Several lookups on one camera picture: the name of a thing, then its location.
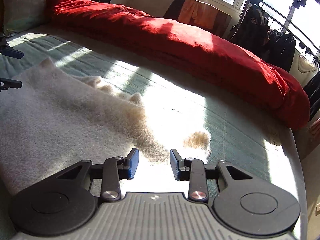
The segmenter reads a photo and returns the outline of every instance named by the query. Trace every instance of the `metal screw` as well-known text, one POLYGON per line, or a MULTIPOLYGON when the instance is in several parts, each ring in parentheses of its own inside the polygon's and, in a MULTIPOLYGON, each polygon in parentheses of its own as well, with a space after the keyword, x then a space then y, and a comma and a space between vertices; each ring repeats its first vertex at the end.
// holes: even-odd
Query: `metal screw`
POLYGON ((106 198, 106 199, 115 199, 119 196, 119 194, 115 191, 105 191, 104 193, 102 193, 101 195, 103 198, 106 198))
POLYGON ((207 194, 202 192, 202 191, 194 191, 192 194, 191 194, 191 197, 193 199, 197 199, 197 200, 201 200, 201 199, 204 199, 207 197, 207 194))
POLYGON ((160 198, 158 195, 151 196, 151 199, 153 199, 153 200, 157 200, 158 198, 160 198))

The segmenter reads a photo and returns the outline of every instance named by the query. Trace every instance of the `sunlight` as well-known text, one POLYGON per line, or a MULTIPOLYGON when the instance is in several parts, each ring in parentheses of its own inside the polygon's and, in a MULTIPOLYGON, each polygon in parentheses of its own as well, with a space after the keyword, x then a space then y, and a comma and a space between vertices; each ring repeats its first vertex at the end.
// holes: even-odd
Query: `sunlight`
POLYGON ((205 98, 152 73, 143 102, 156 139, 167 149, 176 148, 182 157, 198 157, 194 154, 200 152, 183 148, 183 140, 195 131, 204 131, 205 98))
POLYGON ((139 67, 132 66, 126 62, 115 60, 110 70, 103 76, 107 81, 112 81, 112 84, 120 90, 124 91, 127 83, 135 75, 139 67))
POLYGON ((22 43, 25 43, 31 39, 36 39, 36 38, 40 38, 40 37, 43 37, 43 36, 47 36, 46 34, 33 34, 33 35, 30 35, 29 34, 26 34, 26 35, 23 35, 21 37, 18 37, 18 38, 15 38, 11 41, 8 41, 9 43, 9 46, 13 47, 13 46, 17 46, 19 44, 22 44, 22 43))
POLYGON ((67 64, 69 64, 72 61, 75 61, 77 58, 82 57, 83 55, 89 54, 92 52, 91 50, 87 48, 81 48, 76 50, 75 52, 63 57, 62 59, 55 62, 56 67, 63 67, 67 64))
POLYGON ((53 48, 51 48, 51 49, 48 49, 47 51, 55 50, 55 49, 60 48, 60 47, 62 47, 63 45, 66 45, 66 44, 68 44, 68 43, 70 43, 70 42, 71 42, 71 41, 63 42, 63 43, 61 43, 61 44, 59 44, 59 45, 57 45, 57 46, 55 46, 55 47, 53 47, 53 48))
MULTIPOLYGON (((290 192, 299 201, 295 177, 290 161, 283 152, 279 133, 275 131, 275 129, 271 129, 270 141, 264 139, 263 143, 267 154, 270 182, 290 192)), ((300 239, 299 226, 295 227, 293 234, 297 239, 300 239)))

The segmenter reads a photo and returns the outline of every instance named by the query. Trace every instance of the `orange towel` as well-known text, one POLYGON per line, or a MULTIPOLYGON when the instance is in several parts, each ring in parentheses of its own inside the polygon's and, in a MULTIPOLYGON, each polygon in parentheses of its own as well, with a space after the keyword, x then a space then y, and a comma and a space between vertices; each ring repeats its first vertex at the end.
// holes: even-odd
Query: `orange towel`
POLYGON ((212 29, 218 14, 218 9, 207 3, 199 3, 195 24, 212 29))
POLYGON ((207 29, 212 29, 218 14, 218 9, 197 0, 185 0, 178 17, 178 22, 189 24, 191 18, 194 23, 207 29))
POLYGON ((178 17, 178 22, 189 24, 194 11, 197 11, 197 8, 196 8, 197 6, 198 6, 198 1, 185 0, 178 17))

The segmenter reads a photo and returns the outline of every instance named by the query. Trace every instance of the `logo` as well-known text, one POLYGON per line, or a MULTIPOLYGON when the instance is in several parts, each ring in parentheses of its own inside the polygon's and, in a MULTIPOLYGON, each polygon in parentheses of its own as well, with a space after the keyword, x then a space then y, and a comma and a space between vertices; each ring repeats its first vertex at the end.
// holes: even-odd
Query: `logo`
POLYGON ((257 24, 258 24, 258 21, 257 21, 257 19, 256 19, 256 18, 251 18, 251 19, 250 19, 250 21, 251 21, 253 24, 255 24, 255 25, 257 25, 257 24))

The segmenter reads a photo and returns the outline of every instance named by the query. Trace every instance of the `ribbed black surface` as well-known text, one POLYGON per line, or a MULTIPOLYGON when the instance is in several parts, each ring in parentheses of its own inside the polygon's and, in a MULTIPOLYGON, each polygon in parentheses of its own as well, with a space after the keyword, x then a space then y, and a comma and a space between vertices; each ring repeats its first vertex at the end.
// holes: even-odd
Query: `ribbed black surface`
MULTIPOLYGON (((77 231, 51 240, 240 240, 221 226, 204 204, 187 201, 182 193, 128 193, 117 203, 105 203, 77 231)), ((274 240, 293 240, 290 235, 274 240)), ((39 240, 17 234, 13 240, 39 240)))

